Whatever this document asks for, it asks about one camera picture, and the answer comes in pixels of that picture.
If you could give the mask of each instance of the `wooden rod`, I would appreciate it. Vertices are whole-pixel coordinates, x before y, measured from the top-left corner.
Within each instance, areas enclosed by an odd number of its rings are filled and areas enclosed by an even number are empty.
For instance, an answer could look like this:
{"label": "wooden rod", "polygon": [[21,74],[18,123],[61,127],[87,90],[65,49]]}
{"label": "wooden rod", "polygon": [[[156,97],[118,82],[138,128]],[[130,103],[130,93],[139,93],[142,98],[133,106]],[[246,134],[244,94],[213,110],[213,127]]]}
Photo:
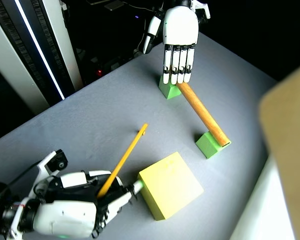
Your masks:
{"label": "wooden rod", "polygon": [[104,195],[106,195],[106,193],[108,192],[111,184],[113,183],[113,181],[115,180],[116,176],[118,175],[121,167],[125,164],[125,161],[129,157],[129,155],[132,152],[132,150],[134,149],[134,147],[136,146],[137,142],[139,141],[139,139],[141,138],[142,135],[145,135],[145,133],[146,133],[145,131],[146,131],[147,127],[148,127],[147,123],[143,124],[142,128],[137,133],[137,135],[134,137],[134,139],[131,142],[131,144],[128,147],[128,149],[125,151],[125,153],[122,156],[121,160],[119,161],[119,163],[117,164],[117,166],[112,171],[111,175],[108,177],[108,179],[105,181],[104,185],[100,189],[99,193],[96,196],[97,199],[102,198]]}
{"label": "wooden rod", "polygon": [[181,93],[184,95],[186,100],[192,106],[196,114],[198,114],[199,118],[201,118],[202,122],[208,128],[210,133],[214,136],[216,141],[220,144],[220,146],[225,146],[230,143],[230,140],[226,136],[226,134],[221,130],[217,122],[208,112],[206,107],[197,97],[195,92],[191,89],[191,87],[187,83],[177,83],[177,87],[180,89]]}

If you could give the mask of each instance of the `green block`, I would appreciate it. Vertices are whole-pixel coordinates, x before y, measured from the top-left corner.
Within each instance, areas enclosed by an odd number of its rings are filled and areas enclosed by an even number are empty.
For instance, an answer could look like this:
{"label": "green block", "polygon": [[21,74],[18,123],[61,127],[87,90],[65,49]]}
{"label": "green block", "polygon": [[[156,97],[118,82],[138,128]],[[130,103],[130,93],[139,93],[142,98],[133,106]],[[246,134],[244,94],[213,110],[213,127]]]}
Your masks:
{"label": "green block", "polygon": [[205,157],[209,159],[222,149],[229,146],[231,142],[225,146],[220,146],[214,136],[212,136],[212,134],[208,131],[203,134],[195,144],[198,146],[201,152],[203,152]]}
{"label": "green block", "polygon": [[170,82],[168,84],[164,84],[162,76],[160,78],[159,89],[166,99],[172,99],[181,94],[179,88],[176,85],[172,85]]}

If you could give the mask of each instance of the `yellow block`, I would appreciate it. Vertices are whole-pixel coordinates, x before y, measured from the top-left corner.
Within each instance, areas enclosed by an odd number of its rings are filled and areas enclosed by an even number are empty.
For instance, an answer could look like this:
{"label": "yellow block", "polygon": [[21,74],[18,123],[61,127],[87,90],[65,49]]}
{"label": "yellow block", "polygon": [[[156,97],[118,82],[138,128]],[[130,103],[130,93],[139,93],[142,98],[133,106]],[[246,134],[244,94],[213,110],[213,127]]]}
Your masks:
{"label": "yellow block", "polygon": [[204,190],[178,152],[139,172],[141,194],[154,219],[171,217]]}

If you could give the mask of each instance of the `gray table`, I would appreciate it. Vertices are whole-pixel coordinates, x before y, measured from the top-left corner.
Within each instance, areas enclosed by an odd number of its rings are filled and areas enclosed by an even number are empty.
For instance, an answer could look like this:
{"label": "gray table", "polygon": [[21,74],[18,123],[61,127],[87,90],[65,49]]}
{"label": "gray table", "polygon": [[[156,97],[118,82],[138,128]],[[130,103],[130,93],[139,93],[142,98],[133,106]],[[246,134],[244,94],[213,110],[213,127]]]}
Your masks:
{"label": "gray table", "polygon": [[[200,34],[190,85],[232,141],[207,160],[195,145],[206,127],[183,96],[166,100],[157,87],[162,65],[160,45],[2,137],[0,181],[7,183],[57,149],[68,158],[65,173],[112,170],[147,122],[146,135],[119,173],[124,183],[178,151],[204,194],[164,221],[154,221],[140,197],[123,208],[99,239],[229,239],[267,158],[258,102],[275,81]],[[26,195],[35,175],[33,170],[14,189]],[[25,237],[55,239],[37,233]]]}

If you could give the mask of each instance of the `white light strip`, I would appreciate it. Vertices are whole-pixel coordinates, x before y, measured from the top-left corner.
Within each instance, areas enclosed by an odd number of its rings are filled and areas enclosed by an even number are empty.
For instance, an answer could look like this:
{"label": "white light strip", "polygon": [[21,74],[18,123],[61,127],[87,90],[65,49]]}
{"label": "white light strip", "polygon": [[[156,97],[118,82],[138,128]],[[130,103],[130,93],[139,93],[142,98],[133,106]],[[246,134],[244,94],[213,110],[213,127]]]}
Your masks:
{"label": "white light strip", "polygon": [[14,0],[14,2],[15,2],[16,6],[17,6],[18,9],[19,9],[19,12],[20,12],[20,14],[21,14],[21,16],[22,16],[22,19],[23,19],[23,21],[24,21],[24,23],[25,23],[25,25],[26,25],[26,27],[27,27],[27,29],[28,29],[28,31],[29,31],[31,37],[32,37],[32,40],[33,40],[33,42],[34,42],[36,48],[38,49],[38,52],[39,52],[39,54],[40,54],[40,56],[41,56],[41,58],[42,58],[42,60],[43,60],[43,62],[44,62],[44,65],[45,65],[46,69],[48,70],[48,72],[49,72],[49,74],[50,74],[50,76],[51,76],[51,78],[52,78],[52,81],[53,81],[53,83],[54,83],[56,89],[58,90],[58,92],[59,92],[59,94],[60,94],[62,100],[64,100],[65,97],[64,97],[64,95],[63,95],[63,93],[62,93],[62,91],[61,91],[61,89],[60,89],[60,87],[59,87],[59,85],[58,85],[58,83],[57,83],[57,81],[56,81],[56,79],[55,79],[55,76],[53,75],[53,73],[52,73],[52,71],[51,71],[51,69],[50,69],[50,66],[49,66],[49,64],[48,64],[48,62],[47,62],[47,60],[46,60],[46,58],[45,58],[44,53],[43,53],[42,50],[41,50],[41,47],[40,47],[40,45],[39,45],[39,43],[38,43],[38,41],[37,41],[37,39],[36,39],[36,36],[35,36],[34,32],[32,31],[32,28],[31,28],[31,26],[30,26],[30,24],[29,24],[29,21],[28,21],[26,15],[25,15],[25,12],[24,12],[24,10],[23,10],[23,8],[22,8],[22,6],[21,6],[19,0]]}

